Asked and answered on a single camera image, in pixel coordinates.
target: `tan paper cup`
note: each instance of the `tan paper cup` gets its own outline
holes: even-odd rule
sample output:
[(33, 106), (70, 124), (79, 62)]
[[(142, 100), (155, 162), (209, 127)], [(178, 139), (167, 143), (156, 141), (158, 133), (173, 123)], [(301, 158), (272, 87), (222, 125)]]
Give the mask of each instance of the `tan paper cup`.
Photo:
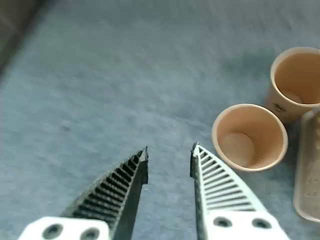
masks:
[(281, 53), (271, 66), (271, 88), (266, 107), (289, 123), (320, 107), (320, 50), (294, 47)]
[(279, 118), (262, 106), (248, 103), (220, 113), (213, 123), (212, 141), (229, 166), (247, 172), (273, 167), (288, 148), (288, 135)]

